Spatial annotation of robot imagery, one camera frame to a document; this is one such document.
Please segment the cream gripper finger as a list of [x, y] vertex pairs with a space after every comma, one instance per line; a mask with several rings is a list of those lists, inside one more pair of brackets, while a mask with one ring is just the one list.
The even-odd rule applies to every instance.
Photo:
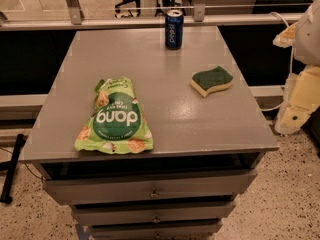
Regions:
[[282, 105], [277, 114], [274, 128], [277, 133], [290, 135], [298, 132], [310, 118], [310, 113], [299, 107]]

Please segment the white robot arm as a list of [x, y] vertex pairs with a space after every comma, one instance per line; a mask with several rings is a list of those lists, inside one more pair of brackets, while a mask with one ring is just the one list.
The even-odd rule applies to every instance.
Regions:
[[293, 57], [305, 64], [299, 74], [289, 74], [275, 122], [277, 133], [293, 134], [320, 107], [320, 0], [314, 0], [298, 22], [274, 38], [273, 44], [291, 46]]

